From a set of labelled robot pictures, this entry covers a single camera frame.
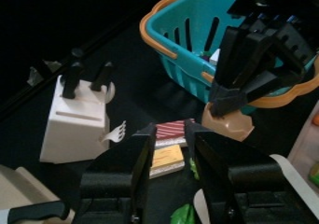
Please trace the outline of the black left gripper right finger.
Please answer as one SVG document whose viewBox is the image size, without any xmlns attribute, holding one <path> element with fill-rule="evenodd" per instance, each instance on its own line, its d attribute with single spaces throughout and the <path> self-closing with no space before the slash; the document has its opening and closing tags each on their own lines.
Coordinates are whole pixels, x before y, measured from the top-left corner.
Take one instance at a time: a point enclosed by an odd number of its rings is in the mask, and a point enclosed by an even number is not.
<svg viewBox="0 0 319 224">
<path fill-rule="evenodd" d="M 201 224 L 319 224 L 319 196 L 283 156 L 191 120 L 184 136 L 197 171 L 193 203 Z"/>
</svg>

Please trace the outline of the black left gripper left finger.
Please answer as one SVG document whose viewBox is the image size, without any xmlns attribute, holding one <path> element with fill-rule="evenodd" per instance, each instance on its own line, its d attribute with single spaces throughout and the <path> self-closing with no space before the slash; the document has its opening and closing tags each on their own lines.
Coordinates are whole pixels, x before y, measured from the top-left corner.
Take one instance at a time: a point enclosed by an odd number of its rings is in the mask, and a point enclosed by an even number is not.
<svg viewBox="0 0 319 224">
<path fill-rule="evenodd" d="M 148 124 L 91 162 L 73 224 L 143 224 L 156 130 Z"/>
</svg>

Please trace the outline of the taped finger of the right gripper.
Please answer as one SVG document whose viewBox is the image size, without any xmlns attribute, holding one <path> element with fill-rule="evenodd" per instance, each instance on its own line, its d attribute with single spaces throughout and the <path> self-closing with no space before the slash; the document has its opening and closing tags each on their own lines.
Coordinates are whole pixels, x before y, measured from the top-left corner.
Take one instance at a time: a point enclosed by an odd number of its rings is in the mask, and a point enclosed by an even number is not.
<svg viewBox="0 0 319 224">
<path fill-rule="evenodd" d="M 228 27 L 219 48 L 209 91 L 209 111 L 215 117 L 223 117 L 248 103 L 243 88 L 268 48 L 268 38 L 257 32 Z"/>
</svg>

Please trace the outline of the slotted finger of the right gripper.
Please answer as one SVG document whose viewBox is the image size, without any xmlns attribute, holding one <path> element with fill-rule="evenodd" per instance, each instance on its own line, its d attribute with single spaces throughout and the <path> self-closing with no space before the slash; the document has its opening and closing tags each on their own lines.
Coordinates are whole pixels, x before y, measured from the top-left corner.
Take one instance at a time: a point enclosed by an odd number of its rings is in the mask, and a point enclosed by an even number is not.
<svg viewBox="0 0 319 224">
<path fill-rule="evenodd" d="M 263 32 L 267 40 L 257 56 L 257 64 L 243 85 L 248 104 L 285 104 L 307 92 L 301 82 L 315 60 L 315 53 L 297 29 L 285 23 Z"/>
</svg>

